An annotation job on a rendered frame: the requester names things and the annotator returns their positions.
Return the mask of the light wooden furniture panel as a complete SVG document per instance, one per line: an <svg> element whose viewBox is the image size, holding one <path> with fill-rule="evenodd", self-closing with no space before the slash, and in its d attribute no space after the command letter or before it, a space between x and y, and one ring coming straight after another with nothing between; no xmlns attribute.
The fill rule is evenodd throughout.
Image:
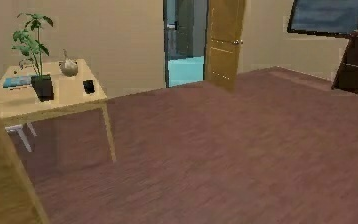
<svg viewBox="0 0 358 224"><path fill-rule="evenodd" d="M50 224L1 119L0 224Z"/></svg>

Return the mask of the dark brown wooden cupboard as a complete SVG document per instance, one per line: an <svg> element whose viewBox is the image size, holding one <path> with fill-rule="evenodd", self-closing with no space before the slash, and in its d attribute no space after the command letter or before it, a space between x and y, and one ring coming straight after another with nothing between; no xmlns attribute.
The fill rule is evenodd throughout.
<svg viewBox="0 0 358 224"><path fill-rule="evenodd" d="M358 94L358 31L351 34L332 89Z"/></svg>

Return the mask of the blue book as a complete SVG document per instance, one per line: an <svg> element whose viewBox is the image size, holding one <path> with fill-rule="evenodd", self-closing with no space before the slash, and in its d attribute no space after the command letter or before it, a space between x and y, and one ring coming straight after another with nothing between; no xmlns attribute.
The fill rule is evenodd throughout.
<svg viewBox="0 0 358 224"><path fill-rule="evenodd" d="M31 77L30 76L16 76L6 78L3 82L4 88L15 88L19 86L26 86L31 84Z"/></svg>

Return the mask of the light wooden table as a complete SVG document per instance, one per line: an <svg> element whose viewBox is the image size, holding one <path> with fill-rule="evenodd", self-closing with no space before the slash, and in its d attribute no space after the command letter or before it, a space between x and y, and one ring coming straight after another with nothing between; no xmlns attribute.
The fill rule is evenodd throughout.
<svg viewBox="0 0 358 224"><path fill-rule="evenodd" d="M30 75L30 67L19 71L18 66L10 66L0 80L0 118L6 126L41 121L64 115L101 109L107 132L110 155L116 161L115 145L107 110L108 97L98 79L92 73L84 59L77 59L78 74L64 76L58 62L43 64L44 70L51 75L54 99L41 102L32 87L10 90L3 87L6 78ZM85 80L94 82L95 92L87 94L83 87Z"/></svg>

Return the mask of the small black box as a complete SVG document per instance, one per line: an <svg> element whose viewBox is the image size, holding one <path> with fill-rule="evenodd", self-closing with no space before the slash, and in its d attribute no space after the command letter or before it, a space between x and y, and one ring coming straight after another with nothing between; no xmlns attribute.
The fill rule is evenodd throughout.
<svg viewBox="0 0 358 224"><path fill-rule="evenodd" d="M92 80L85 80L83 82L83 87L87 94L92 94L95 92L94 82Z"/></svg>

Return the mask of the white chair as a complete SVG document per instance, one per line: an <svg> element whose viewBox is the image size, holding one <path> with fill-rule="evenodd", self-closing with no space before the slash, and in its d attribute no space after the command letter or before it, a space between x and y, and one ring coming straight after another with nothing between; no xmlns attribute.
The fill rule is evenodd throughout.
<svg viewBox="0 0 358 224"><path fill-rule="evenodd" d="M30 130L32 135L34 137L36 137L37 133L36 133L35 128L33 127L33 125L31 123L27 123L26 126L28 127L28 129ZM6 130L7 133L16 132L19 135L20 139L22 140L26 150L28 152L31 152L32 148L30 146L30 143L28 141L28 138L27 138L26 134L24 133L23 128L24 128L24 126L22 124L20 124L20 125L14 125L14 126L6 127L5 130Z"/></svg>

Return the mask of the brown wooden room door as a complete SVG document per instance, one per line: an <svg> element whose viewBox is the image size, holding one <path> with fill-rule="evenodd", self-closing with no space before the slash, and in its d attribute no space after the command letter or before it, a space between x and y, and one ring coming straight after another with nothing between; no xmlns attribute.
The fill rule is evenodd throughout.
<svg viewBox="0 0 358 224"><path fill-rule="evenodd" d="M246 0L209 0L205 79L232 92L237 78Z"/></svg>

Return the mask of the green house plant black pot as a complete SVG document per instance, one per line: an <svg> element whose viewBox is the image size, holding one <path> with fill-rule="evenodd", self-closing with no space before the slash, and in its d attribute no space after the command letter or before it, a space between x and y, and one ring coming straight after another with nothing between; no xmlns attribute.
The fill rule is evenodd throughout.
<svg viewBox="0 0 358 224"><path fill-rule="evenodd" d="M41 30L44 24L54 26L54 21L46 15L38 13L19 13L17 17L24 16L26 21L22 29L14 31L12 39L13 50L18 50L23 59L19 67L24 68L25 63L30 63L34 75L30 77L30 84L34 89L37 98L41 101L54 99L53 84L50 74L43 70L43 55L49 56L49 49L41 42Z"/></svg>

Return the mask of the black framed window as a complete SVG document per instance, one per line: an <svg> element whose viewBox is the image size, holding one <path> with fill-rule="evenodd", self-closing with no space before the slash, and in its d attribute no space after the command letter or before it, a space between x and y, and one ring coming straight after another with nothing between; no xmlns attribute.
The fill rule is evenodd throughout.
<svg viewBox="0 0 358 224"><path fill-rule="evenodd" d="M289 33L347 37L358 30L358 0L294 0Z"/></svg>

